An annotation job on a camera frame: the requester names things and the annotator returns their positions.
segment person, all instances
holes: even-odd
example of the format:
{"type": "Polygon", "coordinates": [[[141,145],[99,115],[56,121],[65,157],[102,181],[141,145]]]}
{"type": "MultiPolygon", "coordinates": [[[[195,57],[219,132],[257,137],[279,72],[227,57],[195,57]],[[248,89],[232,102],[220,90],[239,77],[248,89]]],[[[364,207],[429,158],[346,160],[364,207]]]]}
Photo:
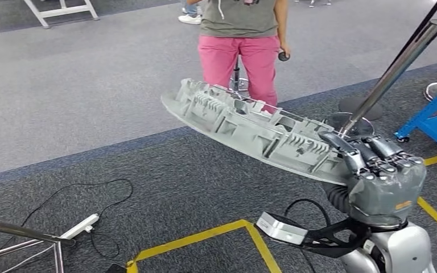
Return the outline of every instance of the person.
{"type": "MultiPolygon", "coordinates": [[[[254,100],[276,106],[275,60],[286,42],[287,0],[204,0],[198,51],[203,80],[228,88],[241,55],[254,100]]],[[[200,0],[187,0],[189,5],[200,0]]]]}
{"type": "Polygon", "coordinates": [[[185,24],[200,24],[201,23],[201,16],[198,12],[197,4],[188,4],[187,0],[182,0],[182,12],[185,13],[185,15],[178,16],[178,20],[185,24]]]}

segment white chair leg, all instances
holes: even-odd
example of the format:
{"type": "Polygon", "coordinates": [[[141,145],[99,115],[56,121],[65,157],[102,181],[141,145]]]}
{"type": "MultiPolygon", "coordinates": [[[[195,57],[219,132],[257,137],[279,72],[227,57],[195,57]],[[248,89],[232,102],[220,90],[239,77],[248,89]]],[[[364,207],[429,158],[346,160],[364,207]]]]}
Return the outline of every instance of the white chair leg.
{"type": "Polygon", "coordinates": [[[50,27],[49,24],[46,23],[46,21],[41,17],[41,13],[36,8],[36,6],[34,6],[32,0],[24,0],[24,2],[27,4],[29,9],[31,9],[32,13],[34,13],[34,16],[36,16],[36,18],[38,19],[39,23],[41,23],[41,25],[44,28],[49,28],[50,27]]]}
{"type": "Polygon", "coordinates": [[[91,13],[91,16],[93,17],[93,19],[95,21],[99,20],[100,18],[98,17],[98,14],[96,14],[96,11],[94,10],[93,5],[91,4],[90,0],[84,0],[84,2],[86,3],[86,5],[89,8],[89,12],[91,13]]]}

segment black cable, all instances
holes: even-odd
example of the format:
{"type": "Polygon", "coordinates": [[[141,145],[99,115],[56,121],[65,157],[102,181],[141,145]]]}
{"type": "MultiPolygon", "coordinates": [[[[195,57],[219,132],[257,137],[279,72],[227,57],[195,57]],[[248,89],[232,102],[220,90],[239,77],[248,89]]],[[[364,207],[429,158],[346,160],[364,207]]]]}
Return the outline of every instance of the black cable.
{"type": "MultiPolygon", "coordinates": [[[[303,198],[303,199],[297,199],[294,202],[292,202],[287,209],[284,211],[284,217],[287,217],[289,210],[297,203],[299,202],[309,202],[312,203],[313,205],[315,205],[317,208],[319,208],[319,210],[322,212],[324,219],[325,219],[325,224],[327,226],[331,225],[331,219],[329,218],[329,215],[327,214],[327,212],[325,211],[325,209],[316,201],[311,200],[311,199],[307,199],[307,198],[303,198]]],[[[309,257],[306,255],[306,253],[304,252],[303,249],[299,248],[300,252],[302,253],[302,255],[304,256],[304,259],[306,260],[307,265],[311,268],[312,273],[317,273],[316,270],[314,269],[314,265],[312,264],[311,260],[309,260],[309,257]]]]}
{"type": "MultiPolygon", "coordinates": [[[[103,182],[103,183],[98,183],[98,184],[82,184],[82,183],[74,183],[74,184],[71,184],[71,185],[67,185],[67,186],[64,186],[64,187],[62,187],[62,188],[60,188],[60,189],[58,189],[56,192],[54,192],[48,199],[46,199],[42,204],[40,204],[37,208],[35,208],[30,214],[28,214],[28,216],[24,219],[24,221],[22,222],[22,224],[20,225],[20,226],[24,226],[25,224],[26,224],[26,222],[31,218],[31,216],[35,213],[35,212],[37,212],[39,209],[41,209],[47,202],[49,202],[49,200],[51,200],[55,195],[57,195],[59,192],[61,192],[62,190],[64,190],[64,189],[66,189],[66,188],[69,188],[69,187],[71,187],[71,186],[77,186],[77,185],[79,185],[79,186],[90,186],[90,187],[97,187],[97,186],[102,186],[102,185],[108,185],[108,184],[111,184],[111,183],[114,183],[114,182],[118,182],[118,181],[124,181],[124,182],[127,182],[128,184],[129,184],[129,186],[130,186],[130,193],[123,199],[123,200],[120,200],[120,201],[118,201],[118,202],[115,202],[115,203],[112,203],[112,204],[110,204],[110,205],[108,205],[108,206],[106,206],[100,213],[99,213],[99,218],[98,218],[98,221],[96,222],[96,223],[94,223],[93,224],[93,230],[91,231],[91,234],[90,234],[90,237],[91,237],[91,244],[93,245],[93,247],[94,247],[94,249],[96,250],[96,252],[98,253],[98,254],[100,254],[102,257],[104,257],[104,258],[109,258],[109,259],[111,259],[111,258],[115,258],[116,256],[118,256],[119,254],[120,254],[120,249],[119,249],[119,244],[116,242],[116,240],[115,239],[113,239],[111,236],[108,236],[108,235],[106,235],[106,234],[102,234],[102,233],[96,233],[95,232],[95,230],[96,230],[96,228],[98,227],[98,224],[100,223],[100,221],[101,221],[101,216],[105,213],[105,211],[107,210],[107,209],[109,209],[111,206],[115,206],[115,205],[118,205],[118,204],[120,204],[120,203],[123,203],[123,202],[125,202],[126,200],[128,200],[130,197],[131,197],[131,195],[133,194],[133,184],[131,183],[131,181],[129,180],[129,179],[114,179],[114,180],[111,180],[111,181],[107,181],[107,182],[103,182]],[[95,244],[95,242],[94,242],[94,239],[93,239],[93,235],[99,235],[99,236],[105,236],[105,237],[107,237],[107,238],[109,238],[109,239],[111,239],[114,243],[115,243],[115,245],[116,245],[116,248],[117,248],[117,253],[115,254],[115,255],[104,255],[99,249],[98,249],[98,247],[96,247],[96,244],[95,244]]],[[[12,239],[14,239],[15,238],[15,236],[12,236],[9,240],[7,240],[7,242],[4,244],[4,245],[2,245],[1,246],[1,248],[0,249],[3,249],[12,239]]]]}

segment white sneaker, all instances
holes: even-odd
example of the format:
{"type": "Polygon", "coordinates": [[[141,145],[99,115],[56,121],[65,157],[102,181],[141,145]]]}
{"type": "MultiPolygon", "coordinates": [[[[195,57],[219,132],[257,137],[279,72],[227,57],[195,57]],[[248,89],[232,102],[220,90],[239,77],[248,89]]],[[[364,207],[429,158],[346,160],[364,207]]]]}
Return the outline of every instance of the white sneaker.
{"type": "Polygon", "coordinates": [[[191,17],[190,15],[178,16],[178,20],[185,24],[201,24],[202,16],[197,15],[196,17],[191,17]]]}

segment black cylindrical handle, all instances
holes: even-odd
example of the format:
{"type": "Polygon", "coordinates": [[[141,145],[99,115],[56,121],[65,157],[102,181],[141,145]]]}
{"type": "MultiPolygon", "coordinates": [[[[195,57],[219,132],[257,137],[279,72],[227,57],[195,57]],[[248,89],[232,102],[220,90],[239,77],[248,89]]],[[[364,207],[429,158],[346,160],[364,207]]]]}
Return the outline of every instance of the black cylindrical handle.
{"type": "Polygon", "coordinates": [[[282,51],[281,53],[279,53],[278,57],[279,57],[279,60],[281,60],[281,61],[287,61],[291,58],[290,55],[289,56],[286,55],[285,51],[282,51]]]}

